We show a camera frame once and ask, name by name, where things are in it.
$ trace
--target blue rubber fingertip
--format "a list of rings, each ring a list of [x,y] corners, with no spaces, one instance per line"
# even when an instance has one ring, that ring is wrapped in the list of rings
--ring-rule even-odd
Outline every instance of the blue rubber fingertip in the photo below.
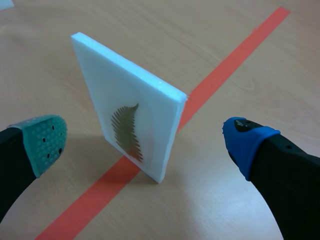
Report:
[[[234,157],[240,172],[247,181],[250,181],[250,171],[256,153],[261,143],[280,134],[280,131],[268,126],[253,128],[247,132],[239,132],[235,127],[235,120],[244,117],[231,117],[223,124],[223,135],[228,152]]]

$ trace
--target table surface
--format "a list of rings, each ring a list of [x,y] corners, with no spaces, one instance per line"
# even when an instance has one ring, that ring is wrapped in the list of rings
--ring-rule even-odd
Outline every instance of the table surface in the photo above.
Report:
[[[76,240],[280,240],[267,204],[230,160],[232,116],[320,155],[320,4],[314,0],[14,0],[0,12],[0,129],[43,114],[65,152],[20,196],[1,240],[33,240],[121,154],[102,135],[70,35],[82,32],[190,93],[274,10],[291,14],[176,136],[161,184],[140,172]]]

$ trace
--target blue rubber cap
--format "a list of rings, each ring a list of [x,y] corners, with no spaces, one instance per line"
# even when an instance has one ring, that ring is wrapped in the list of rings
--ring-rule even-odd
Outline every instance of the blue rubber cap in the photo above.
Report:
[[[235,120],[245,120],[244,117],[231,117],[223,124],[223,135],[228,152],[234,157],[240,172],[250,181],[250,171],[256,153],[261,143],[280,131],[268,126],[253,128],[246,132],[239,132]]]
[[[25,152],[34,175],[39,178],[62,154],[67,140],[67,125],[58,115],[34,117],[8,128],[21,129]]]

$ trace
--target foam board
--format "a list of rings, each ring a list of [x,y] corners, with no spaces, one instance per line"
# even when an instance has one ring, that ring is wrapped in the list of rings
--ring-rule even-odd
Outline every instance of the foam board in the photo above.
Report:
[[[105,139],[160,183],[187,95],[83,33],[71,40]]]

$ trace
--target white object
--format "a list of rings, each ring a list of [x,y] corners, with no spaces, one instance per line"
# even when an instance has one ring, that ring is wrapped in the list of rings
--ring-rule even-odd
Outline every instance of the white object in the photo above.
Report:
[[[71,39],[105,139],[160,183],[187,95],[83,33]]]
[[[0,0],[0,10],[13,8],[15,5],[11,0]]]

